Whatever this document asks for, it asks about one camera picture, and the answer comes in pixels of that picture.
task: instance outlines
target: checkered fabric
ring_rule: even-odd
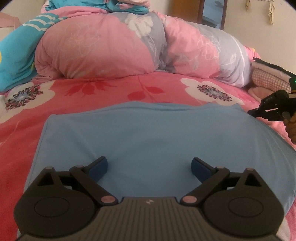
[[[289,83],[261,69],[255,68],[253,70],[252,79],[259,87],[264,87],[272,91],[285,90],[288,93],[291,92]]]

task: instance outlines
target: ceiling fan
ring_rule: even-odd
[[[218,8],[223,8],[224,6],[222,5],[222,3],[220,3],[219,1],[215,1],[215,7],[218,7]]]

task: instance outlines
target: white logo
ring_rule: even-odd
[[[146,201],[146,203],[150,205],[150,204],[154,203],[154,201],[149,199],[148,201]]]

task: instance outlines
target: pink headboard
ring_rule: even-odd
[[[6,13],[0,12],[0,28],[20,26],[20,21],[17,17],[12,17]]]

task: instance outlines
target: hand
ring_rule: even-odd
[[[286,132],[293,144],[296,144],[296,114],[292,116],[290,120],[284,120]]]

